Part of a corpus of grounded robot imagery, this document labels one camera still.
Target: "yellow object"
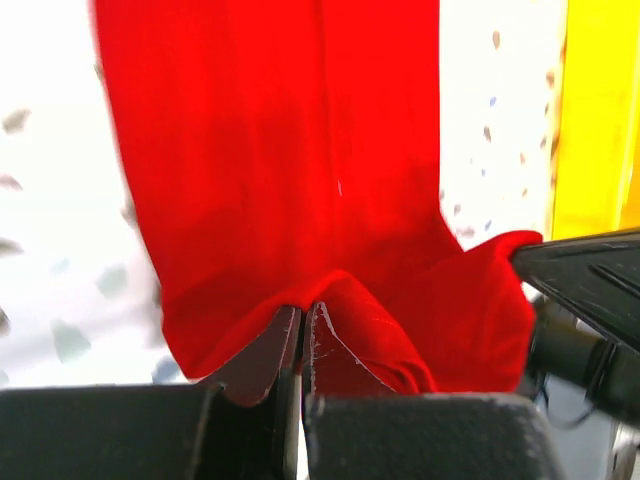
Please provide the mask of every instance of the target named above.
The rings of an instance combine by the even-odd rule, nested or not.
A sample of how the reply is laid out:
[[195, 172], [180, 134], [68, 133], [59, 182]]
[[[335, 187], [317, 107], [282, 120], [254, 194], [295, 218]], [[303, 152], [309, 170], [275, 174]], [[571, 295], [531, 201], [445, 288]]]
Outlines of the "yellow object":
[[640, 1], [569, 0], [554, 239], [640, 226], [639, 95]]

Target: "yellow fabric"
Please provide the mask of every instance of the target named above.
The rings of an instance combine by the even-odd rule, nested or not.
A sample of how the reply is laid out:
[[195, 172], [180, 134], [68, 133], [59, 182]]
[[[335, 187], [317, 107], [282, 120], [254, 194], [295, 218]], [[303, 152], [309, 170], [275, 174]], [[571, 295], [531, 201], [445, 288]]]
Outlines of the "yellow fabric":
[[640, 225], [639, 28], [637, 0], [569, 2], [556, 239]]

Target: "folded red cloth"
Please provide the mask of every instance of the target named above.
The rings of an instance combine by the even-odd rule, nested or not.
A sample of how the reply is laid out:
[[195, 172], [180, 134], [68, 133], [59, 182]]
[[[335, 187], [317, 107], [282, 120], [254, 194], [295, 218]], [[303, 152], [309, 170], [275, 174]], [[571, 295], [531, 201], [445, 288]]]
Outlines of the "folded red cloth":
[[438, 1], [95, 0], [164, 332], [203, 377], [282, 304], [324, 301], [405, 393], [513, 389], [533, 311], [439, 210]]

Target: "red cloth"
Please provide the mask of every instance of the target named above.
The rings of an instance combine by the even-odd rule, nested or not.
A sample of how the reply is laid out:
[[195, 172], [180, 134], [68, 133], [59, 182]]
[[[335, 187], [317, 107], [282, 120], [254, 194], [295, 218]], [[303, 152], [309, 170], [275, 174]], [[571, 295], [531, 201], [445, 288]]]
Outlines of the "red cloth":
[[325, 301], [398, 391], [505, 391], [533, 311], [514, 233], [439, 211], [437, 0], [95, 0], [164, 333], [188, 377]]

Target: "wire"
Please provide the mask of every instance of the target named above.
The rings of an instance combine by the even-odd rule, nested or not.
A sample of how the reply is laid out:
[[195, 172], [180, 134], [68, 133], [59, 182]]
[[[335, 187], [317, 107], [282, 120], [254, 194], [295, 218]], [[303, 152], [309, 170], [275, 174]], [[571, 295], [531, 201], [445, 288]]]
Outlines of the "wire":
[[551, 426], [553, 426], [554, 428], [557, 428], [558, 430], [573, 430], [575, 428], [578, 428], [586, 420], [588, 420], [589, 417], [591, 417], [591, 415], [593, 415], [593, 413], [596, 411], [595, 407], [591, 405], [585, 412], [583, 412], [577, 418], [573, 420], [562, 420], [555, 417], [551, 413], [551, 410], [549, 408], [549, 392], [547, 391], [547, 386], [544, 384], [544, 380], [542, 385], [540, 385], [540, 394], [542, 395], [542, 399], [544, 401], [544, 407], [547, 412], [547, 419], [549, 420], [549, 423], [551, 424]]

